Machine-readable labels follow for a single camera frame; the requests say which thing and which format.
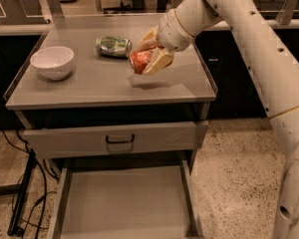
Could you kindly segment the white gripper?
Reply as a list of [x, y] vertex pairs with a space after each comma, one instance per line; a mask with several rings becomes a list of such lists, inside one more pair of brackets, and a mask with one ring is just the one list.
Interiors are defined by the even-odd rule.
[[184, 51], [193, 41], [192, 10], [179, 7], [170, 9], [159, 20], [158, 26], [150, 28], [139, 40], [136, 51], [149, 50], [150, 59], [143, 75], [154, 75], [168, 67], [174, 52]]

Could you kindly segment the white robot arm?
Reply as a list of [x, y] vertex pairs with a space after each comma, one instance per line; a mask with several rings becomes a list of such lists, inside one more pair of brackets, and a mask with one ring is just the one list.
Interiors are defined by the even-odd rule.
[[273, 239], [299, 239], [299, 63], [253, 0], [183, 0], [140, 39], [139, 51], [154, 49], [144, 73], [170, 65], [174, 53], [220, 21], [230, 27], [285, 153]]

